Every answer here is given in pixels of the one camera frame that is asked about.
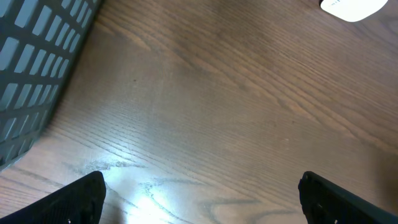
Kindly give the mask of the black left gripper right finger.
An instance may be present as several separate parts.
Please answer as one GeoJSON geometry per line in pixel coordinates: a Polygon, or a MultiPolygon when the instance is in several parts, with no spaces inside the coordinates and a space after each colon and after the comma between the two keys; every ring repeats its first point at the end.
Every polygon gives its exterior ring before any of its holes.
{"type": "Polygon", "coordinates": [[[298,190],[302,211],[309,224],[397,223],[397,216],[314,172],[304,172],[298,190]]]}

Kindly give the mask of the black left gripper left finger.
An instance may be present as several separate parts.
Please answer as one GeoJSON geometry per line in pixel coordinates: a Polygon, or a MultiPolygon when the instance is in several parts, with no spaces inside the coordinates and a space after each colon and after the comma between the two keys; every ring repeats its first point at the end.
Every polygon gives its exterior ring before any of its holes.
{"type": "Polygon", "coordinates": [[[94,171],[39,201],[1,218],[1,224],[98,224],[105,196],[103,174],[94,171]]]}

